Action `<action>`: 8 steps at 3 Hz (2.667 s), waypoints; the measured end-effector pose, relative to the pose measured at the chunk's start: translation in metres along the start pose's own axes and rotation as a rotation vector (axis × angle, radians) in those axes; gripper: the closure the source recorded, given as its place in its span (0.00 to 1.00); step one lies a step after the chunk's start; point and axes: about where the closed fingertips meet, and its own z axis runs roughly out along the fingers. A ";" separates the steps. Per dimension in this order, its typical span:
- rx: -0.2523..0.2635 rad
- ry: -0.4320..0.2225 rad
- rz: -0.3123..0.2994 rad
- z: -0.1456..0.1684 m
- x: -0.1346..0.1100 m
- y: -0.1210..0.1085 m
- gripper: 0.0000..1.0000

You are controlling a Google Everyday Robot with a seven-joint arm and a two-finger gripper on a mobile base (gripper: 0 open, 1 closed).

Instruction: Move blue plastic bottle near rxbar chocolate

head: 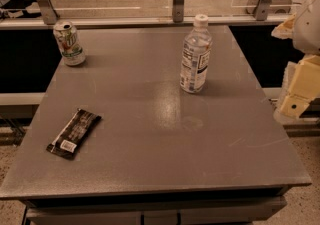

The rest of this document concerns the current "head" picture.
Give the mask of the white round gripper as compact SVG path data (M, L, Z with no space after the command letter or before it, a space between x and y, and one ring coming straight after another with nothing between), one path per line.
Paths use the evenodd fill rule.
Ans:
M308 54L298 63L288 62L273 114L277 122L292 124L320 95L320 0L305 0L297 14L276 26L271 36L293 37L294 48Z

